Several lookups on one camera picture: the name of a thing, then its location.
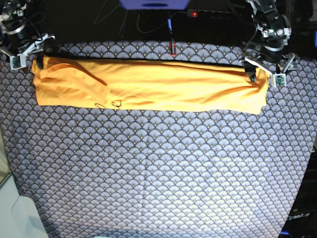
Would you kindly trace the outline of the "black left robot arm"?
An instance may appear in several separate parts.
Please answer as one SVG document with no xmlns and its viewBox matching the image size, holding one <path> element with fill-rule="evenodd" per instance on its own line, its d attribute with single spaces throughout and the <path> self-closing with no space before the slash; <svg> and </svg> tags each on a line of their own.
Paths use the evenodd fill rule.
<svg viewBox="0 0 317 238">
<path fill-rule="evenodd" d="M 246 50 L 259 53 L 252 57 L 244 53 L 242 64 L 252 83 L 257 81 L 256 69 L 268 73 L 274 87 L 286 86 L 286 73 L 295 70 L 295 54 L 284 54 L 292 34 L 288 18 L 281 14 L 274 0 L 248 0 L 251 5 L 251 18 L 255 27 L 252 37 L 244 43 Z"/>
</svg>

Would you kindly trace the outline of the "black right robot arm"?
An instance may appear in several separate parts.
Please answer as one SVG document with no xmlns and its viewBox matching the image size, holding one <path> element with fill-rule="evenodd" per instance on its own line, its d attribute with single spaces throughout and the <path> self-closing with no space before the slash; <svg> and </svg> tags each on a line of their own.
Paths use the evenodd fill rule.
<svg viewBox="0 0 317 238">
<path fill-rule="evenodd" d="M 39 69 L 44 68 L 45 41 L 55 35 L 38 29 L 45 13 L 34 10 L 34 0 L 2 0 L 0 2 L 0 52 L 12 70 L 27 67 L 27 58 L 36 56 Z"/>
</svg>

